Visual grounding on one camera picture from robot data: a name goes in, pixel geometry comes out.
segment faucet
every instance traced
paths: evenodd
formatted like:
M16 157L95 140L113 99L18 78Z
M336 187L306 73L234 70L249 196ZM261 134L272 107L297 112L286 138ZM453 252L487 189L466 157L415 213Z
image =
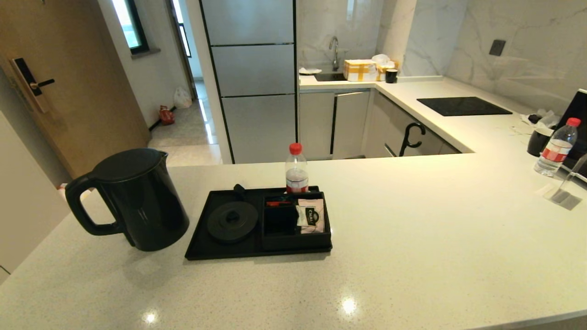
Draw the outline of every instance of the faucet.
M332 39L330 40L330 45L328 46L328 49L332 49L332 44L335 42L336 45L334 46L334 60L332 60L332 70L338 71L338 38L336 36L332 37Z

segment marble wall tile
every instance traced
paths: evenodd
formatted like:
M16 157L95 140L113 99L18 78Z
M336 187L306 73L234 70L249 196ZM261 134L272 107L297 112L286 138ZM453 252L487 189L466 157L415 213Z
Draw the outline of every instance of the marble wall tile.
M416 0L384 0L377 37L376 53L404 62Z
M339 63L375 55L379 19L384 0L298 0L296 6L298 66L332 71L339 41Z
M418 0L402 76L443 76L457 44L468 0Z
M470 0L446 75L562 114L587 88L586 59L585 0Z

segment black kettle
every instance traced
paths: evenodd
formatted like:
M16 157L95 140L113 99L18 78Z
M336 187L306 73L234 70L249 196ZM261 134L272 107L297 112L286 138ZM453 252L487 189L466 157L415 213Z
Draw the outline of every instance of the black kettle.
M73 215L92 235L123 233L130 245L155 251L172 245L190 225L167 172L168 154L155 149L131 149L112 155L68 184L65 197ZM116 222L96 224L80 202L94 187Z

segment stainless steel refrigerator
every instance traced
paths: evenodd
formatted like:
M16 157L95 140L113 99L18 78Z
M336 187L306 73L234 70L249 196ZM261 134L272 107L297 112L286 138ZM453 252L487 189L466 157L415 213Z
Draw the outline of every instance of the stainless steel refrigerator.
M295 0L201 0L234 162L285 161L296 142Z

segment red bottle cap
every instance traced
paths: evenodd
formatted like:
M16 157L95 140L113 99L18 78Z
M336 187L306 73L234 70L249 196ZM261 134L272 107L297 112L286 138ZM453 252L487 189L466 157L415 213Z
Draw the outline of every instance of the red bottle cap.
M293 155L298 155L302 153L302 145L301 143L292 143L289 145L289 153Z
M569 126L577 127L577 126L579 126L579 124L581 124L581 119L579 119L579 118L569 118L566 121L566 124L569 125Z

